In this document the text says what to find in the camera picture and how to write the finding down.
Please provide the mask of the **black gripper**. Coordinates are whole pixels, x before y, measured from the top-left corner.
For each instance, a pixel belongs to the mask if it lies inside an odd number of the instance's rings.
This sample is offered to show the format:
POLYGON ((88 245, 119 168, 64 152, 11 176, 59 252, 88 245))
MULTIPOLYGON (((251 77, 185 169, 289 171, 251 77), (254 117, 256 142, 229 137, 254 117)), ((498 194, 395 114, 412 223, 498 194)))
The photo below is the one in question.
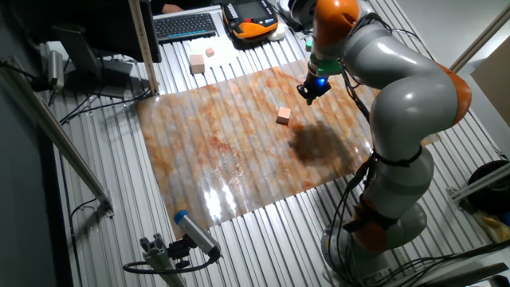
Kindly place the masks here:
POLYGON ((307 105, 312 105, 312 102, 317 97, 321 97, 323 94, 331 89, 331 85, 328 82, 328 77, 317 77, 315 75, 307 75, 304 82, 297 85, 298 93, 306 100, 307 105))

